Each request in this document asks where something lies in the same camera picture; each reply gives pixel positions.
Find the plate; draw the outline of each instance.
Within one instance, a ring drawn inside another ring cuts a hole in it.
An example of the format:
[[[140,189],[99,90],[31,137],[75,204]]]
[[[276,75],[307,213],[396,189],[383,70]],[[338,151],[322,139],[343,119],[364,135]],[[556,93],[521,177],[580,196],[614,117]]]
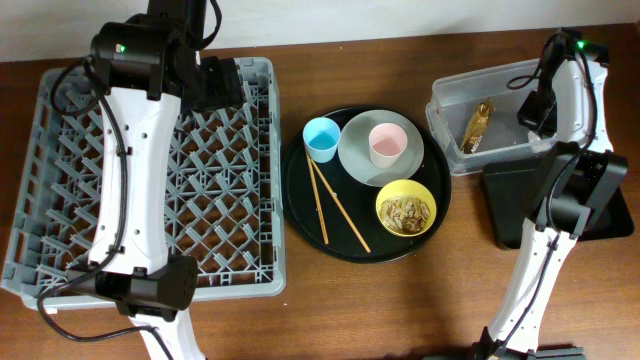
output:
[[[369,133],[379,124],[396,124],[407,133],[407,149],[391,167],[382,169],[369,159]],[[355,116],[340,135],[338,156],[344,169],[359,182],[376,187],[410,178],[422,164],[424,143],[420,131],[406,117],[389,110],[372,110]]]
[[[336,110],[324,116],[344,128],[358,114],[377,109],[380,107],[363,105]],[[437,208],[434,223],[424,234],[402,238],[388,232],[378,220],[375,211],[380,188],[364,185],[355,180],[342,167],[338,156],[334,156],[328,163],[318,164],[318,168],[367,241],[371,253],[364,250],[333,202],[331,194],[316,175],[318,196],[329,236],[329,244],[325,245],[309,177],[302,131],[289,143],[282,163],[283,207],[289,224],[314,248],[338,259],[355,263],[391,261],[419,249],[438,231],[447,215],[451,199],[451,176],[440,146],[428,131],[417,125],[416,128],[420,131],[424,143],[424,159],[418,171],[411,176],[411,180],[429,189]]]

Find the cup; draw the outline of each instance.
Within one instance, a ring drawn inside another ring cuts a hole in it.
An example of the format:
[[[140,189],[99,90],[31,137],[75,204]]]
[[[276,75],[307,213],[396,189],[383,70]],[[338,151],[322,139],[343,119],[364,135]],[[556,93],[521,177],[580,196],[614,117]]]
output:
[[[333,158],[340,142],[340,127],[329,118],[315,118],[302,131],[304,146],[311,159],[325,163]]]
[[[373,165],[388,168],[407,148],[407,133],[396,124],[383,123],[369,133],[369,158]]]

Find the gold wrapper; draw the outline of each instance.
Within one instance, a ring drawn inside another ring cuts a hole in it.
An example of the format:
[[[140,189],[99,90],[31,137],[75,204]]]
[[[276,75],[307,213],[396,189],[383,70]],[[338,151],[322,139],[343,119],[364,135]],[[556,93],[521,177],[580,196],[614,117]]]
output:
[[[471,120],[469,120],[467,130],[464,132],[460,151],[465,154],[473,154],[476,152],[478,145],[480,145],[480,140],[482,140],[482,134],[484,134],[489,126],[491,113],[494,111],[496,111],[496,109],[491,103],[491,98],[478,105],[476,112],[471,117]]]

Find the white arm segment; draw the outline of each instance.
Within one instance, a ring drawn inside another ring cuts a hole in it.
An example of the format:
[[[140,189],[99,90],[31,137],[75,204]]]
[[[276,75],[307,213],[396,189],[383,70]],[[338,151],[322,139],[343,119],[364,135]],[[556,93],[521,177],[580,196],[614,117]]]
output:
[[[130,319],[136,326],[151,325],[157,327],[164,344],[169,348],[169,352],[171,352],[171,356],[175,360],[205,359],[204,354],[198,349],[196,337],[193,334],[189,309],[178,311],[176,319],[170,323],[164,321],[161,317],[149,315],[136,315]],[[146,331],[141,332],[141,334],[151,359],[166,360],[167,356],[153,335]]]
[[[589,150],[599,153],[613,151],[604,118],[604,82],[608,71],[595,61],[587,61],[587,64],[598,104],[597,133]],[[593,118],[585,78],[584,65],[579,58],[576,61],[565,60],[553,76],[551,85],[558,108],[558,140],[576,141],[580,146],[587,141],[587,135],[591,132],[589,124]]]
[[[164,230],[164,194],[171,134],[180,113],[180,98],[162,94],[147,100],[143,90],[112,88],[107,101],[120,126],[127,155],[128,198],[124,254],[118,254],[104,271],[132,274],[134,267],[151,274],[167,263]],[[120,160],[117,143],[102,108],[104,159],[102,197],[95,240],[89,261],[100,262],[113,244],[120,212]]]
[[[540,273],[548,250],[547,244],[552,242],[555,237],[556,232],[554,230],[547,228],[544,232],[538,232],[531,220],[524,219],[522,245],[516,268],[511,277],[500,312],[489,325],[489,335],[494,341],[504,340],[507,337],[524,309],[529,305],[540,279]],[[551,296],[551,291],[562,263],[575,246],[576,241],[577,239],[571,240],[568,233],[560,233],[558,249],[552,254],[538,297],[530,313],[527,314],[520,325],[521,328],[509,340],[507,344],[509,349],[523,353],[538,349],[538,332],[542,315],[547,307],[547,302]]]

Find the white wall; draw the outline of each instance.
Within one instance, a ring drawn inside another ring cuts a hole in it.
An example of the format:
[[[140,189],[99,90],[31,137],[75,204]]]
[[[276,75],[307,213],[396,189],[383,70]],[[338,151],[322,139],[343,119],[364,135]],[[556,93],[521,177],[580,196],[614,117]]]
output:
[[[442,33],[636,22],[638,0],[218,0],[212,47],[247,47]],[[147,0],[2,0],[0,61],[87,54],[102,24]],[[207,30],[213,28],[207,12]]]

